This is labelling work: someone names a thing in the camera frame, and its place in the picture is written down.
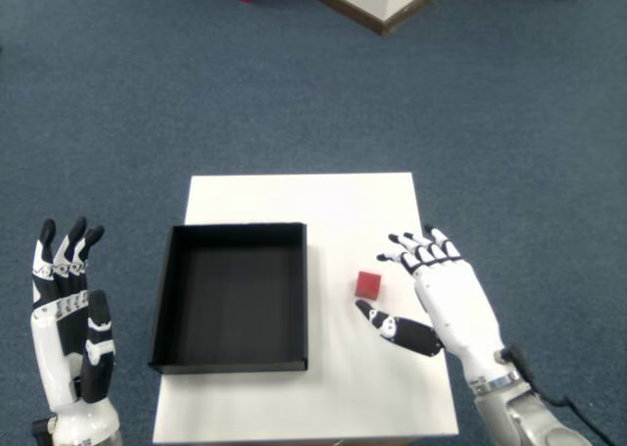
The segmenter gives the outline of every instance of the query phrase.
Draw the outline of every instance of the black tray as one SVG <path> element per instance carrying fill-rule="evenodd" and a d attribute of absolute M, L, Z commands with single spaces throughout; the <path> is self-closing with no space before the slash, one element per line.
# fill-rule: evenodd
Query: black tray
<path fill-rule="evenodd" d="M 149 365 L 177 374 L 307 363 L 307 227 L 173 227 Z"/>

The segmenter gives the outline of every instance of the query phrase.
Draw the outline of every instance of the white table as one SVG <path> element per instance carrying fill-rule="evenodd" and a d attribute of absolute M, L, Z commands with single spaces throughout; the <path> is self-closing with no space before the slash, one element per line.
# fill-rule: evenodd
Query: white table
<path fill-rule="evenodd" d="M 215 443 L 458 433 L 444 354 L 377 336 L 354 305 L 359 271 L 377 306 L 427 322 L 400 267 L 375 255 L 420 232 L 410 173 L 193 176 L 185 223 L 308 225 L 309 370 L 164 375 L 153 441 Z"/>

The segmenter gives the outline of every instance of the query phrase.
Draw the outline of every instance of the robotic arm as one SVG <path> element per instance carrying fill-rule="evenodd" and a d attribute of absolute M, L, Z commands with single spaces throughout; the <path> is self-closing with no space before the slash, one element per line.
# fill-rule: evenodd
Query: robotic arm
<path fill-rule="evenodd" d="M 55 256 L 55 223 L 41 229 L 32 265 L 32 339 L 50 419 L 33 423 L 40 445 L 121 446 L 118 413 L 107 397 L 116 353 L 102 291 L 87 293 L 89 249 L 103 235 L 79 219 Z"/>
<path fill-rule="evenodd" d="M 499 323 L 472 266 L 436 228 L 433 240 L 406 233 L 390 235 L 404 251 L 380 261 L 400 263 L 415 280 L 415 293 L 433 328 L 377 311 L 364 300 L 357 306 L 388 341 L 426 356 L 442 347 L 461 361 L 475 394 L 475 406 L 497 446 L 592 446 L 551 413 L 527 382 L 526 370 L 501 340 Z"/>

